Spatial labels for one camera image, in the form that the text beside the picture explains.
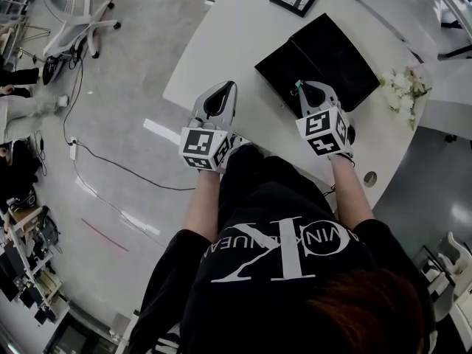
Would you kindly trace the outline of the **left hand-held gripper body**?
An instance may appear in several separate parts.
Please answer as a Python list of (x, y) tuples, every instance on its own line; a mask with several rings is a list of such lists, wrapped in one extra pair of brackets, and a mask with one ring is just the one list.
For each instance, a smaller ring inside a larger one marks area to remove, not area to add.
[(240, 137), (227, 125), (191, 118), (182, 128), (179, 156), (188, 167), (223, 174)]

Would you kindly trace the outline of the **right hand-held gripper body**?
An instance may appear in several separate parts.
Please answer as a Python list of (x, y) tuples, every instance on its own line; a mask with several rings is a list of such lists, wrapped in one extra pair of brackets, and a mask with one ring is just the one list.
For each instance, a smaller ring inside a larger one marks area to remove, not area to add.
[(296, 121), (299, 134), (317, 156), (353, 157), (355, 129), (352, 120), (338, 106), (322, 103), (316, 112)]

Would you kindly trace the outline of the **black box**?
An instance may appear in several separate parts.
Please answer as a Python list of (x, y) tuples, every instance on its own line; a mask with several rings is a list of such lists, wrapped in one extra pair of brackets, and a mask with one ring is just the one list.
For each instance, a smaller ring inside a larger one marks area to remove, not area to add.
[(295, 92), (300, 80), (333, 88), (346, 112), (357, 108), (380, 85), (360, 52), (326, 13), (254, 67), (297, 118), (302, 117)]

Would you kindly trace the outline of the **person's right forearm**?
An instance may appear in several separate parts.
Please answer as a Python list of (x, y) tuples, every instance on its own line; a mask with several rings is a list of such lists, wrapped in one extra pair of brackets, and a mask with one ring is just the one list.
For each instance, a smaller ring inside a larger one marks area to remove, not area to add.
[(374, 218), (371, 207), (355, 172), (353, 163), (343, 156), (332, 156), (330, 163), (336, 186), (339, 221), (350, 230)]

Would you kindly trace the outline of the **person's left forearm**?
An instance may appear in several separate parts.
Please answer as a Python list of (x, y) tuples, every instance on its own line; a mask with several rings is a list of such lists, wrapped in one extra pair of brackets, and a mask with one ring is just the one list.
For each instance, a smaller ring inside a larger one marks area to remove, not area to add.
[(218, 234), (219, 194), (220, 175), (202, 170), (185, 214), (183, 229), (213, 242)]

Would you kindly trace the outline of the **white office chair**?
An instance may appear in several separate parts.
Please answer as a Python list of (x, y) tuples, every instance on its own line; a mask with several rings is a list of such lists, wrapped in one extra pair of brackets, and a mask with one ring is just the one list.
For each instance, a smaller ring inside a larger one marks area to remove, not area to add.
[(114, 3), (103, 2), (96, 10), (93, 0), (43, 0), (48, 11), (61, 23), (61, 28), (45, 46), (43, 56), (58, 58), (76, 52), (80, 43), (87, 41), (93, 59), (100, 56), (94, 45), (94, 33), (102, 27), (121, 28), (118, 20), (103, 20), (106, 10), (112, 10)]

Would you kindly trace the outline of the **person's left white shoe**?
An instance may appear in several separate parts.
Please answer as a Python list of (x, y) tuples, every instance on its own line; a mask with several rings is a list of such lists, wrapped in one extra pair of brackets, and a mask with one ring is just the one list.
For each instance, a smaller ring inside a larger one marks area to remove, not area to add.
[(252, 142), (247, 138), (237, 135), (234, 133), (230, 139), (230, 144), (232, 145), (232, 149), (238, 149), (244, 145), (252, 145)]

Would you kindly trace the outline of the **person's black trousers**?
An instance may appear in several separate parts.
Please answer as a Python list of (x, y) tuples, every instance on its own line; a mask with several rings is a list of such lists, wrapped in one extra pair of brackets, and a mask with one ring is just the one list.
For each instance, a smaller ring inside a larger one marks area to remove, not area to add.
[(223, 198), (240, 197), (267, 182), (278, 182), (308, 199), (321, 196), (319, 188), (278, 156), (265, 157), (255, 145), (243, 145), (228, 158), (221, 179)]

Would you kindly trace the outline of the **white flower bouquet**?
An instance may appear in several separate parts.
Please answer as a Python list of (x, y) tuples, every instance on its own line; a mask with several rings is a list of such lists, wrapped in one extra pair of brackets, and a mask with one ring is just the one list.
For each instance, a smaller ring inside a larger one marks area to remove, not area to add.
[(417, 125), (417, 102), (432, 89), (431, 78), (424, 65), (410, 63), (401, 71), (392, 69), (379, 76), (378, 81), (388, 109), (414, 130)]

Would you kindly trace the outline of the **red floor tape strip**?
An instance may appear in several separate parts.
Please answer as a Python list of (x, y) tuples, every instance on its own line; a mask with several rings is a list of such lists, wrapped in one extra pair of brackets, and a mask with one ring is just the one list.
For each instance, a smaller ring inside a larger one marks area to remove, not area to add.
[(115, 240), (113, 240), (112, 238), (110, 238), (109, 236), (107, 236), (106, 234), (104, 234), (103, 232), (101, 232), (99, 229), (95, 228), (93, 225), (91, 225), (88, 221), (86, 221), (84, 218), (80, 218), (80, 220), (88, 227), (90, 228), (92, 231), (94, 231), (95, 233), (97, 233), (100, 237), (102, 237), (104, 240), (107, 240), (109, 243), (115, 245), (117, 248), (125, 251), (125, 252), (129, 252), (129, 249), (125, 248), (124, 246), (122, 246), (121, 244), (119, 244), (118, 242), (116, 242)]

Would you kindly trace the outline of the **black wheeled device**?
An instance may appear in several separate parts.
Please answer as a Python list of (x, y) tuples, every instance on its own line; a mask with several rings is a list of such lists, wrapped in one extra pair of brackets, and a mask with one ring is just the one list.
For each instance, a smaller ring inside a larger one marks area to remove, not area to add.
[(73, 58), (72, 54), (62, 54), (58, 57), (50, 56), (45, 60), (42, 72), (42, 81), (45, 86), (53, 82), (59, 75), (64, 64)]

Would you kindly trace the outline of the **person's black printed shirt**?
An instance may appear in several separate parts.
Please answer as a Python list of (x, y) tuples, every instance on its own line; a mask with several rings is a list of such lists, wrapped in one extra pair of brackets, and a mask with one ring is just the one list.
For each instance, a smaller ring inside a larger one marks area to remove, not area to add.
[(179, 354), (429, 353), (431, 297), (387, 225), (275, 181), (218, 207), (213, 242), (182, 229), (156, 264), (130, 354), (171, 330)]

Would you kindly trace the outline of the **black backpack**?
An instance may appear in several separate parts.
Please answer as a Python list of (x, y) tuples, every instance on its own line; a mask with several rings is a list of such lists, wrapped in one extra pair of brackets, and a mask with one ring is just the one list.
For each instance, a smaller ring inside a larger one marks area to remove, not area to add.
[(0, 198), (25, 198), (38, 181), (41, 166), (23, 140), (0, 145)]

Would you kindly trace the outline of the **black cart with white equipment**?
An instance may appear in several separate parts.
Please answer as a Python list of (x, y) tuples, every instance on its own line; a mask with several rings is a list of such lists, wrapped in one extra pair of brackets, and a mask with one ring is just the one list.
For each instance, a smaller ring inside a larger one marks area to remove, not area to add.
[(472, 250), (449, 232), (437, 253), (427, 246), (423, 252), (426, 259), (420, 270), (428, 283), (436, 321), (443, 320), (456, 306), (472, 324)]

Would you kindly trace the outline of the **black white headset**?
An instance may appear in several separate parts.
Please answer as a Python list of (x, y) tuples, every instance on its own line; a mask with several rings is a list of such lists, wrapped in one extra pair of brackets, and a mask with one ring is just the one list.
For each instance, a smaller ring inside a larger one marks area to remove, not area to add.
[(20, 209), (29, 209), (36, 206), (36, 195), (30, 193), (23, 198), (11, 198), (7, 201), (8, 207), (11, 211), (19, 211)]

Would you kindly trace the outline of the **white cluttered equipment rack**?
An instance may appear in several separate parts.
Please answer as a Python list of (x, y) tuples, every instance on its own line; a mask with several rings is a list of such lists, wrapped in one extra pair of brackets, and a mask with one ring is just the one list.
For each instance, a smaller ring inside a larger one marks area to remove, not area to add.
[(0, 238), (0, 269), (4, 295), (35, 308), (35, 320), (56, 323), (61, 314), (60, 290), (63, 282), (52, 267), (60, 232), (49, 217), (47, 206), (9, 209), (7, 227)]

